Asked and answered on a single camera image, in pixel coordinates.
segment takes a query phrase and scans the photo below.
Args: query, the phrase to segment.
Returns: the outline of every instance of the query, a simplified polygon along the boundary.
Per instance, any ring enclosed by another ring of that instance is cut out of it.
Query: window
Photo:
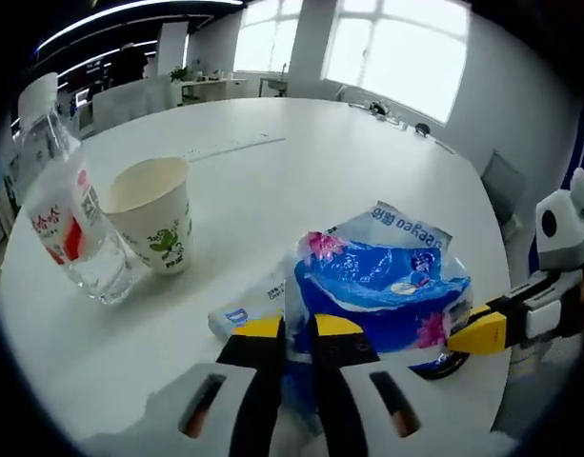
[[[261,0],[243,12],[234,71],[285,71],[292,58],[302,0]]]
[[[324,77],[446,124],[465,68],[470,13],[452,0],[339,0]]]

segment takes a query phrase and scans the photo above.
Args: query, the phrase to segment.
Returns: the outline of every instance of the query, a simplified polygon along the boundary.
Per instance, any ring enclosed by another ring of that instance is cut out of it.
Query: bottle label
[[[106,232],[96,192],[84,168],[77,172],[72,192],[69,187],[53,192],[30,212],[30,220],[42,245],[59,265],[90,255]]]

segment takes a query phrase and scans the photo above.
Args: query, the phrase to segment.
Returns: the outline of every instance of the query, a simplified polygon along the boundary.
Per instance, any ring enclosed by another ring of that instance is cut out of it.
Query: plastic water bottle
[[[90,297],[112,305],[132,277],[120,237],[101,213],[80,142],[55,110],[56,73],[29,85],[18,102],[22,130],[22,203],[50,257]]]

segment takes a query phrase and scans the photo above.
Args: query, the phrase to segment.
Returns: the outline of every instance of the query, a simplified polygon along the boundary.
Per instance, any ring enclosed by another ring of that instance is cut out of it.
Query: white paper cup
[[[175,274],[190,261],[188,164],[150,159],[114,179],[102,209],[122,239],[154,271]]]

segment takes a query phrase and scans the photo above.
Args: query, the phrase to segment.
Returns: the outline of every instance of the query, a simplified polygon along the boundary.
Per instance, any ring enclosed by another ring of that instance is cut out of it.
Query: white round table
[[[400,131],[346,104],[244,99],[171,109],[84,143],[98,192],[150,157],[196,158],[262,134],[283,140],[192,162],[191,268],[144,276],[118,308],[83,296],[51,260],[21,211],[2,266],[0,312],[20,367],[74,440],[139,420],[149,394],[222,348],[207,313],[267,273],[310,229],[377,200],[446,230],[472,276],[475,302],[510,287],[492,207],[473,166],[433,139]],[[510,354],[470,357],[434,383],[490,428]]]

